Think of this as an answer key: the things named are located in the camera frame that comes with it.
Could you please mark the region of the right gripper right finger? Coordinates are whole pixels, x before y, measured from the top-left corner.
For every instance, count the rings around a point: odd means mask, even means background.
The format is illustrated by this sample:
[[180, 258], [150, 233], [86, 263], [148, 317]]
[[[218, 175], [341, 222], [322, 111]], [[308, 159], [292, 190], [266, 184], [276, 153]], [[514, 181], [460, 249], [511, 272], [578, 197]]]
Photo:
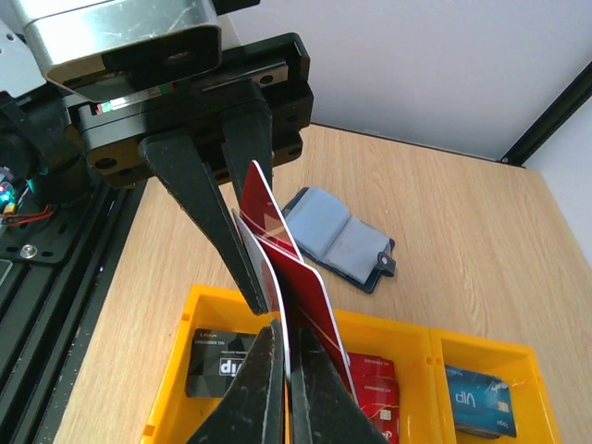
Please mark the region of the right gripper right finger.
[[345, 388], [312, 329], [290, 332], [293, 443], [385, 443]]

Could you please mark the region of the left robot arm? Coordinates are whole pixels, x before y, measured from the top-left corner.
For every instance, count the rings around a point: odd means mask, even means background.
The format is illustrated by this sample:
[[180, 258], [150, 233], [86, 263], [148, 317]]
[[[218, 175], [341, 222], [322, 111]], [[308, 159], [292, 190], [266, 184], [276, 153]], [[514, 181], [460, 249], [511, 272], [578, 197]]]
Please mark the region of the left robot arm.
[[113, 188], [157, 178], [217, 249], [256, 314], [266, 303], [220, 186], [242, 193], [249, 164], [264, 176], [302, 153], [314, 95], [311, 58], [296, 33], [223, 52], [221, 65], [140, 93], [123, 106], [45, 86], [27, 104], [1, 96], [1, 162], [40, 201], [87, 190], [94, 171]]

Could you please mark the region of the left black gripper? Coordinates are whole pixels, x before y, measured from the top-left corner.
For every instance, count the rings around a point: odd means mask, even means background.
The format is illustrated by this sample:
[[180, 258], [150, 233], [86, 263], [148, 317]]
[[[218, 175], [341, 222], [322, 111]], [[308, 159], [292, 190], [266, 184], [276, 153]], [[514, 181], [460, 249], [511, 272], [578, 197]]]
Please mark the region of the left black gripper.
[[[265, 296], [215, 176], [227, 182], [229, 173], [240, 201], [252, 160], [272, 185], [273, 163], [301, 155], [300, 131], [311, 123], [314, 102], [309, 70], [301, 37], [290, 32], [226, 50], [214, 71], [108, 111], [68, 99], [89, 167], [115, 189], [154, 174], [216, 248], [256, 315], [268, 311]], [[169, 130], [191, 137], [150, 136]]]

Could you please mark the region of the blue leather card holder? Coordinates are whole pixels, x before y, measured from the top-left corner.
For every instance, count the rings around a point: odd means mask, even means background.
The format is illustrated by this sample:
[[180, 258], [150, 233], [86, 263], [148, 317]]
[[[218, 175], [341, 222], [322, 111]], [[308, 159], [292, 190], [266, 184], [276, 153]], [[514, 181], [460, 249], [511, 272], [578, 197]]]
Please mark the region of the blue leather card holder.
[[382, 277], [396, 275], [395, 240], [328, 191], [304, 187], [282, 213], [301, 252], [356, 288], [371, 294]]

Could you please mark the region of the yellow three-compartment bin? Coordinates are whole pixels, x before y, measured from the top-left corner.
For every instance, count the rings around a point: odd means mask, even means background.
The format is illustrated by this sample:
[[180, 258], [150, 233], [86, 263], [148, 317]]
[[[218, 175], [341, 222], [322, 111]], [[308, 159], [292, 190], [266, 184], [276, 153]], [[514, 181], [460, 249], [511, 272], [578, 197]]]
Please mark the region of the yellow three-compartment bin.
[[[395, 364], [402, 443], [481, 442], [480, 437], [455, 430], [448, 365], [497, 376], [509, 384], [517, 429], [514, 442], [561, 442], [532, 349], [342, 310], [335, 317], [347, 351], [381, 356]], [[184, 443], [220, 402], [218, 398], [190, 399], [185, 394], [195, 329], [256, 334], [268, 323], [268, 316], [253, 314], [236, 290], [193, 286], [141, 441]]]

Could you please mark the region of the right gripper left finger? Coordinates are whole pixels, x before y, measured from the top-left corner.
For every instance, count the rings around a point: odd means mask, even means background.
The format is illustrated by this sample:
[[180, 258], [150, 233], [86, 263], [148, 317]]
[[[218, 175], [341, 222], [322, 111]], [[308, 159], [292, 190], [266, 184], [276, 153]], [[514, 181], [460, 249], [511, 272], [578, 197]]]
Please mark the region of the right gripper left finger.
[[188, 441], [284, 441], [284, 340], [277, 320], [260, 330], [222, 401]]

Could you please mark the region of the red credit card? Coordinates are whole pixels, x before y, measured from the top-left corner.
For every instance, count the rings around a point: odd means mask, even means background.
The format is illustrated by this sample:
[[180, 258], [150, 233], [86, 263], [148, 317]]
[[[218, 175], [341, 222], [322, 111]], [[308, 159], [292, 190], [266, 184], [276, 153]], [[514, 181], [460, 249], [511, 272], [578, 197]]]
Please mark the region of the red credit card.
[[249, 165], [239, 208], [240, 217], [258, 239], [276, 273], [288, 330], [311, 328], [325, 347], [345, 388], [355, 397], [349, 358], [325, 283], [319, 273], [303, 261], [263, 171], [254, 160]]
[[261, 291], [263, 293], [265, 308], [273, 316], [273, 319], [278, 321], [280, 325], [285, 375], [287, 383], [290, 383], [290, 336], [286, 311], [280, 291], [280, 286], [278, 284], [278, 278], [263, 247], [260, 245], [258, 239], [256, 239], [255, 235], [249, 229], [247, 224], [242, 220], [239, 212], [235, 209], [232, 209], [231, 214], [237, 226], [246, 253], [248, 254], [248, 257], [252, 263], [257, 282], [260, 285]]

